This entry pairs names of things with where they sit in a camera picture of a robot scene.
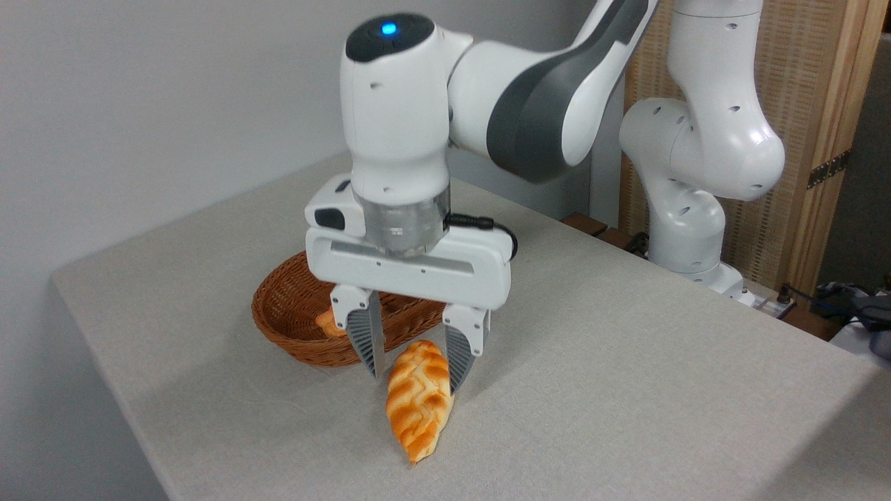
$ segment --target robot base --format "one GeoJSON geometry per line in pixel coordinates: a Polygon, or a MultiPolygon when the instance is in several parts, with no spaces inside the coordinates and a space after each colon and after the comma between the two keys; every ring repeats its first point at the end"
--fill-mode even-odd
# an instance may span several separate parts
{"type": "Polygon", "coordinates": [[[746,306],[751,307],[755,304],[755,295],[746,289],[742,274],[725,263],[718,263],[716,267],[701,273],[678,273],[678,275],[695,283],[701,283],[712,291],[746,306]]]}

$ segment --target bread roll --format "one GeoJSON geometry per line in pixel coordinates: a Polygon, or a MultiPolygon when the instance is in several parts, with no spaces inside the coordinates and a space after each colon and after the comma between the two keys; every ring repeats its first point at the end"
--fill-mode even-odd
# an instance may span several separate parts
{"type": "Polygon", "coordinates": [[[328,308],[328,311],[317,316],[315,318],[315,324],[318,325],[319,328],[322,329],[322,332],[330,338],[339,338],[340,336],[347,335],[347,331],[338,329],[337,324],[334,322],[334,308],[328,308]]]}
{"type": "Polygon", "coordinates": [[[433,454],[452,412],[448,362],[431,341],[416,341],[390,373],[387,417],[412,466],[433,454]]]}

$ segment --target blue indicator light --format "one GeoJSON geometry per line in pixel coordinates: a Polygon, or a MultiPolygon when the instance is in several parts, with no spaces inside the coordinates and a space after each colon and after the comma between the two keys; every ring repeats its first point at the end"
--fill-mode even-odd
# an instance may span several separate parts
{"type": "Polygon", "coordinates": [[[395,35],[397,31],[395,22],[385,22],[380,25],[380,32],[384,35],[395,35]]]}

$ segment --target brown basket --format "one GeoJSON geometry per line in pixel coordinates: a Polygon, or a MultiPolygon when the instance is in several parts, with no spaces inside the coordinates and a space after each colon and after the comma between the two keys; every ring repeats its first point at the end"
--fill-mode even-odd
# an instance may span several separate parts
{"type": "MultiPolygon", "coordinates": [[[[278,266],[254,293],[254,323],[266,338],[300,362],[339,367],[359,362],[347,336],[329,338],[315,318],[331,306],[333,283],[320,282],[300,252],[278,266]]],[[[409,341],[442,320],[443,303],[382,292],[384,349],[409,341]]]]}

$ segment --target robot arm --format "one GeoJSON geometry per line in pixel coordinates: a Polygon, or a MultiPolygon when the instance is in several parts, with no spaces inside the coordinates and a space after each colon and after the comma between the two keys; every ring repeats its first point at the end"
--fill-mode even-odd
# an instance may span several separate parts
{"type": "Polygon", "coordinates": [[[385,366],[377,291],[447,303],[452,392],[507,300],[511,238],[448,227],[446,147],[534,182],[580,162],[656,3],[600,0],[574,44],[553,53],[473,45],[417,14],[376,18],[349,36],[340,92],[353,169],[307,205],[306,248],[313,274],[337,284],[335,323],[372,375],[385,366]]]}
{"type": "Polygon", "coordinates": [[[449,82],[454,143],[534,183],[577,165],[656,5],[601,0],[575,42],[553,53],[471,47],[449,82]]]}
{"type": "Polygon", "coordinates": [[[730,298],[751,300],[720,262],[724,213],[715,196],[751,201],[780,178],[785,152],[755,90],[763,0],[677,0],[668,69],[687,103],[646,99],[619,130],[650,208],[650,261],[730,298]]]}

